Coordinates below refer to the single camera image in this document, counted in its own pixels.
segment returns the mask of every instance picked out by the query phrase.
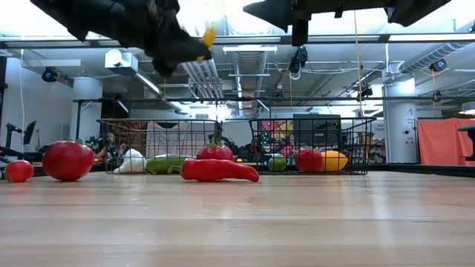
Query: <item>orange partition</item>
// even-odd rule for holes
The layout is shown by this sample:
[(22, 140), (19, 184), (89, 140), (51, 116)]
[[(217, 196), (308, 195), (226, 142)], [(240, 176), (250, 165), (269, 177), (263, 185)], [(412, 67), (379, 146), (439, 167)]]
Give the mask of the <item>orange partition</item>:
[(418, 121), (421, 164), (475, 166), (475, 162), (465, 161), (465, 156), (473, 153), (472, 141), (467, 132), (457, 130), (460, 126), (472, 124), (475, 121), (471, 119)]

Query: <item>black chair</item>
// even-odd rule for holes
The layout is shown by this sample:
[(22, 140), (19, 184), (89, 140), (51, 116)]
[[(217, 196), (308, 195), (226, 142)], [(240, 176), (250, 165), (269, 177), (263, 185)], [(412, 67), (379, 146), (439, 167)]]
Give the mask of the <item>black chair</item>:
[(23, 154), (22, 152), (15, 151), (10, 148), (12, 142), (12, 132), (17, 132), (23, 135), (23, 145), (29, 145), (31, 142), (31, 137), (33, 136), (33, 132), (35, 131), (36, 121), (31, 122), (25, 131), (12, 125), (10, 123), (7, 124), (7, 141), (4, 147), (0, 146), (0, 161), (4, 163), (10, 163), (11, 161), (8, 159), (9, 156), (15, 156), (18, 159), (24, 159), (30, 163), (33, 163), (33, 158), (28, 156), (27, 154)]
[(466, 161), (475, 161), (475, 125), (463, 125), (459, 127), (459, 131), (466, 131), (468, 137), (472, 140), (472, 155), (466, 156)]

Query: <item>wooden surface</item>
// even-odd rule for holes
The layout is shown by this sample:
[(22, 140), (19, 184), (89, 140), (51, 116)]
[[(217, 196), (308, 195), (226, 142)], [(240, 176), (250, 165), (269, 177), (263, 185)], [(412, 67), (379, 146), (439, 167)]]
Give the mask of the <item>wooden surface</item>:
[(0, 266), (475, 266), (475, 179), (0, 183)]

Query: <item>ceiling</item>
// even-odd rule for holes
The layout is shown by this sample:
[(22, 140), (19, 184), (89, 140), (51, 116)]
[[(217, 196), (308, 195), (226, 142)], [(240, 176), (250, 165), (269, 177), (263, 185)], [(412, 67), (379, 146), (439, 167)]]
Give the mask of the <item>ceiling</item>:
[[(403, 28), (395, 24), (388, 24), (384, 21), (384, 11), (382, 10), (360, 10), (357, 12), (358, 32), (370, 34), (384, 34), (384, 33), (452, 33), (455, 29), (471, 22), (473, 15), (470, 8), (463, 8), (467, 5), (473, 4), (473, 0), (453, 0), (446, 7), (437, 10), (435, 13), (417, 22), (411, 27)], [(251, 0), (232, 1), (234, 5), (246, 4)], [(37, 35), (44, 35), (49, 31), (51, 36), (67, 35), (65, 29), (58, 25), (55, 21), (51, 21), (44, 13), (34, 10), (28, 0), (15, 1), (16, 4), (10, 5), (11, 12), (7, 12), (9, 16), (0, 19), (9, 19), (8, 25), (15, 25), (6, 29), (0, 28), (0, 34), (3, 36), (18, 36), (30, 35), (36, 33)], [(182, 10), (179, 13), (180, 22), (192, 34), (199, 36), (203, 34), (206, 25), (210, 20), (215, 21), (215, 26), (218, 28), (220, 35), (237, 35), (247, 36), (249, 34), (259, 35), (283, 35), (281, 30), (276, 30), (269, 25), (262, 24), (255, 19), (250, 21), (246, 17), (246, 24), (251, 24), (253, 27), (243, 27), (243, 13), (236, 13), (237, 7), (230, 5), (230, 1), (217, 0), (181, 0)], [(206, 10), (204, 13), (197, 12), (198, 9)], [(14, 16), (16, 10), (22, 9), (22, 16), (17, 14)], [(51, 27), (32, 28), (33, 25), (26, 25), (24, 16), (28, 15), (30, 18), (37, 18), (45, 23), (50, 23)], [(312, 17), (310, 22), (310, 34), (354, 34), (354, 16), (353, 13), (345, 13), (342, 19), (334, 19), (332, 14), (319, 14)], [(261, 88), (263, 92), (261, 96), (274, 96), (277, 90), (281, 91), (284, 96), (346, 96), (348, 93), (353, 93), (358, 88), (352, 88), (351, 84), (358, 79), (358, 71), (355, 69), (358, 65), (357, 53), (359, 59), (363, 64), (364, 69), (361, 75), (371, 72), (368, 69), (381, 67), (388, 60), (389, 62), (403, 62), (411, 57), (421, 53), (422, 51), (432, 47), (436, 44), (309, 44), (307, 50), (309, 53), (309, 62), (306, 70), (313, 70), (319, 74), (302, 73), (301, 78), (292, 81), (292, 86), (289, 82), (288, 76), (283, 76), (281, 71), (286, 71), (290, 59), (294, 55), (296, 48), (289, 45), (277, 45), (277, 51), (268, 52), (266, 58), (264, 73), (268, 73), (268, 77), (264, 77)], [(154, 72), (151, 66), (150, 59), (139, 49), (121, 49), (133, 53), (140, 61), (140, 69), (148, 74), (149, 77), (158, 85), (170, 84), (187, 84), (188, 75), (184, 69), (179, 69), (173, 77), (164, 80), (157, 73)], [(24, 52), (24, 60), (66, 60), (79, 59), (80, 64), (69, 67), (58, 67), (63, 76), (74, 78), (78, 76), (89, 76), (101, 79), (104, 83), (105, 93), (118, 93), (126, 99), (138, 99), (143, 97), (143, 84), (139, 83), (127, 76), (118, 76), (111, 71), (104, 68), (105, 53), (109, 48), (68, 48), (68, 49), (28, 49)], [(11, 50), (14, 55), (19, 55), (18, 50)], [(235, 73), (236, 64), (233, 64), (232, 53), (224, 53), (222, 45), (215, 45), (213, 47), (214, 61), (217, 72), (222, 80), (235, 81), (234, 78), (229, 77), (229, 74)], [(460, 84), (466, 83), (474, 79), (475, 62), (471, 59), (475, 54), (475, 44), (471, 44), (451, 55), (446, 60), (449, 69), (441, 74), (432, 77), (428, 70), (417, 71), (414, 75), (416, 77), (416, 92), (419, 95), (431, 95), (435, 90), (443, 90), (443, 95), (468, 95), (471, 92), (471, 83), (467, 83), (460, 88)], [(43, 67), (29, 67), (38, 73), (43, 71)], [(373, 84), (382, 83), (382, 80), (375, 80)], [(281, 89), (277, 89), (277, 85), (281, 84)], [(186, 96), (189, 97), (189, 90), (186, 88), (167, 88), (167, 96)], [(225, 96), (238, 96), (236, 90), (227, 90)], [(460, 101), (447, 101), (443, 105), (456, 106)], [(322, 101), (310, 102), (281, 102), (278, 105), (327, 105), (329, 103)], [(333, 102), (331, 105), (343, 104)], [(431, 106), (431, 101), (421, 102), (421, 105)]]
[[(399, 62), (408, 60), (410, 57), (421, 53), (428, 47), (435, 44), (390, 44), (389, 45), (389, 59), (392, 62)], [(276, 65), (285, 71), (288, 68), (289, 62), (296, 48), (290, 46), (279, 45), (277, 52), (268, 52), (267, 65), (265, 73), (269, 73), (269, 77), (263, 78), (263, 87), (261, 90), (266, 91), (261, 93), (261, 96), (272, 96), (277, 90), (277, 83), (281, 83), (283, 88), (281, 89), (284, 96), (290, 96), (290, 86), (288, 76), (282, 76), (279, 73)], [(318, 62), (314, 64), (307, 64), (306, 69), (310, 70), (322, 70), (328, 72), (334, 72), (340, 69), (352, 69), (357, 66), (356, 61), (356, 46), (354, 44), (311, 44), (307, 46), (309, 53), (309, 62)], [(134, 95), (134, 91), (142, 91), (143, 86), (139, 82), (126, 77), (115, 76), (114, 73), (104, 68), (105, 53), (109, 51), (107, 48), (102, 49), (41, 49), (41, 50), (26, 50), (24, 52), (24, 60), (42, 60), (42, 59), (80, 59), (80, 67), (59, 67), (59, 70), (63, 75), (68, 77), (89, 76), (101, 79), (104, 84), (104, 91), (106, 93), (121, 93), (124, 96), (129, 94)], [(157, 84), (186, 84), (188, 83), (188, 76), (179, 69), (177, 73), (170, 79), (164, 80), (154, 72), (149, 58), (146, 57), (141, 50), (131, 49), (124, 50), (134, 53), (138, 59), (142, 60), (140, 63), (140, 69), (147, 73)], [(423, 94), (437, 90), (440, 88), (452, 89), (451, 86), (456, 88), (457, 84), (470, 81), (474, 78), (474, 74), (470, 72), (456, 72), (454, 70), (475, 69), (475, 62), (471, 58), (475, 53), (475, 45), (471, 44), (460, 51), (446, 58), (448, 62), (449, 70), (444, 73), (435, 76), (434, 79), (430, 75), (429, 70), (418, 71), (416, 76), (416, 91), (418, 94)], [(364, 68), (380, 67), (382, 62), (386, 61), (385, 44), (364, 44), (359, 49), (360, 60)], [(230, 73), (235, 72), (235, 67), (232, 64), (231, 53), (225, 54), (223, 52), (223, 46), (214, 47), (214, 60), (221, 79), (229, 79)], [(38, 72), (42, 72), (41, 67), (33, 69)], [(361, 75), (369, 73), (370, 70), (363, 70)], [(325, 96), (337, 96), (345, 91), (352, 82), (358, 78), (357, 71), (348, 71), (342, 74), (311, 74), (302, 73), (299, 80), (292, 81), (292, 95), (293, 96), (312, 96), (313, 91), (319, 86), (321, 87), (321, 94)]]

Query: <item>green cucumber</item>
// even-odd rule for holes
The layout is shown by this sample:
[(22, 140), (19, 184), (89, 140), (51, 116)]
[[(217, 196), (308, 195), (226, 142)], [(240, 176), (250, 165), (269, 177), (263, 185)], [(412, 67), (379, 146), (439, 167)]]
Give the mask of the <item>green cucumber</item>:
[(171, 166), (181, 166), (185, 159), (193, 158), (186, 155), (159, 155), (147, 160), (145, 169), (153, 174), (167, 174)]

